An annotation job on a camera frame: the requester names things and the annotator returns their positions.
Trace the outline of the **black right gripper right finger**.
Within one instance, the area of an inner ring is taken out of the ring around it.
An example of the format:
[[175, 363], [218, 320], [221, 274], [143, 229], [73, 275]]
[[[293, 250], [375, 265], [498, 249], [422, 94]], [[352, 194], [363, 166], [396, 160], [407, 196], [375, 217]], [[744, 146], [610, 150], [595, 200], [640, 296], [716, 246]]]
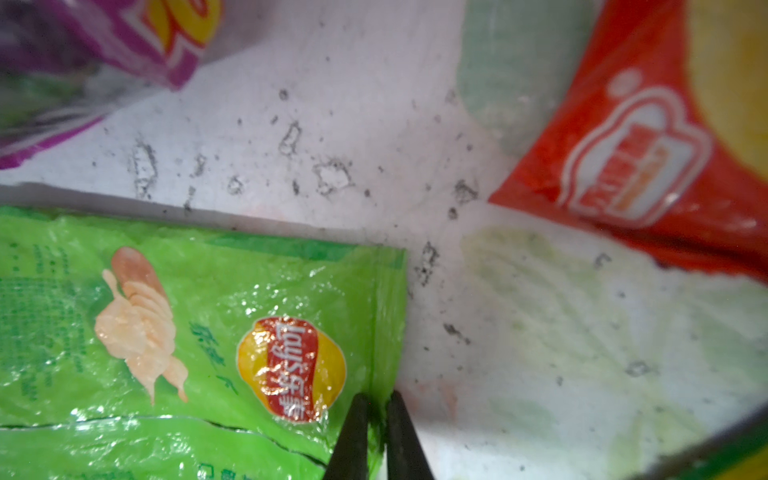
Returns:
[[434, 480], [405, 401], [394, 391], [387, 405], [388, 480]]

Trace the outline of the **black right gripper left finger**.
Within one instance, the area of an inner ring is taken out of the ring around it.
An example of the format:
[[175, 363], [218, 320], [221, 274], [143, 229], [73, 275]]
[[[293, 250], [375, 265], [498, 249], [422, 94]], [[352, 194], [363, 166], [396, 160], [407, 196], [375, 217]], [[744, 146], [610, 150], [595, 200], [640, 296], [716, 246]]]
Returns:
[[368, 478], [369, 397], [354, 396], [334, 447], [324, 480], [366, 480]]

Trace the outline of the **green Lays chips bag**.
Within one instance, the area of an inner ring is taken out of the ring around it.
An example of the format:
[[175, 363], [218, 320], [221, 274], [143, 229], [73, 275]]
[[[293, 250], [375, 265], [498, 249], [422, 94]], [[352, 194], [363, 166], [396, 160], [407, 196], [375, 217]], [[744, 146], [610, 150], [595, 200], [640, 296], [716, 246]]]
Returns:
[[385, 450], [407, 254], [3, 207], [5, 479], [320, 479]]

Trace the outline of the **purple snack packet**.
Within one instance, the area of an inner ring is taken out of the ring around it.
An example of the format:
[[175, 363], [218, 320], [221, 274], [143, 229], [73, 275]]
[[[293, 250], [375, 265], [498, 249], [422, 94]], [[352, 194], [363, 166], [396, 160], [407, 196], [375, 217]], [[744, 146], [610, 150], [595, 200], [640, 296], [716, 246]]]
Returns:
[[221, 1], [2, 2], [2, 169], [89, 128], [146, 88], [183, 87], [223, 13]]

